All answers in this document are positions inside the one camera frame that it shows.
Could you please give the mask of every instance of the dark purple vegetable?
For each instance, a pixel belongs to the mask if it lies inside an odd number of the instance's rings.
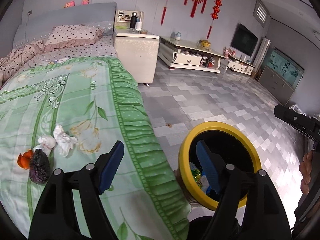
[[[47,155],[36,149],[30,160],[29,178],[36,184],[44,184],[50,177],[50,164]]]

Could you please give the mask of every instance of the metal bolt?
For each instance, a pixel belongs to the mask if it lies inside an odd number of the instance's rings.
[[[60,173],[61,173],[61,169],[55,169],[54,171],[53,171],[53,174],[54,175],[59,175]]]
[[[266,174],[267,174],[267,172],[265,170],[259,170],[258,173],[261,176],[266,176]]]
[[[89,163],[89,164],[87,164],[85,166],[85,168],[90,171],[90,170],[92,170],[94,168],[94,164],[93,163]]]
[[[232,170],[235,169],[234,165],[232,165],[231,163],[228,163],[228,164],[226,165],[226,168],[227,168],[227,170],[229,170],[229,171],[232,171]]]

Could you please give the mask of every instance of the headboard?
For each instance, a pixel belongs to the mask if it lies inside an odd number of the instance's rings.
[[[112,35],[116,3],[91,3],[46,12],[22,23],[14,37],[13,48],[19,48],[31,40],[45,39],[58,25],[89,25],[105,29]]]

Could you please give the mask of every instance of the fish tank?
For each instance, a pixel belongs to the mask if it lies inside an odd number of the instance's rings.
[[[282,76],[294,89],[302,78],[304,69],[277,48],[270,48],[262,66],[268,66]]]

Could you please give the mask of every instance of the tile floor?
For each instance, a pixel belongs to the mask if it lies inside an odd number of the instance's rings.
[[[180,144],[193,127],[207,121],[233,125],[257,149],[262,168],[275,184],[293,227],[293,212],[302,195],[298,157],[303,156],[303,137],[274,116],[273,108],[278,102],[267,90],[245,74],[231,70],[219,75],[169,70],[161,59],[154,82],[149,88],[140,84],[139,89],[155,135],[173,170],[178,167]],[[212,214],[204,207],[193,208],[189,219]],[[237,212],[240,224],[243,215],[244,207]]]

